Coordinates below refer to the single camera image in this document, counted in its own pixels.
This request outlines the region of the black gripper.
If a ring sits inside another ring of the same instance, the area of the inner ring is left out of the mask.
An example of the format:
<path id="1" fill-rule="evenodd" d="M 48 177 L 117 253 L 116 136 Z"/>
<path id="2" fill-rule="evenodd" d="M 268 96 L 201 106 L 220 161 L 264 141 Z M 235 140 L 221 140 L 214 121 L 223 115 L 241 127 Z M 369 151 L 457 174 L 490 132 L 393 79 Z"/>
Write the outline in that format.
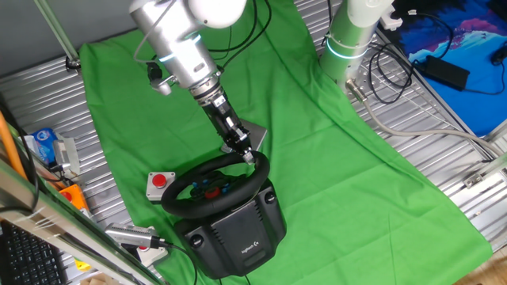
<path id="1" fill-rule="evenodd" d="M 240 121 L 231 107 L 227 96 L 216 94 L 208 98 L 201 107 L 224 142 L 248 165 L 254 163 L 248 131 L 240 127 Z"/>

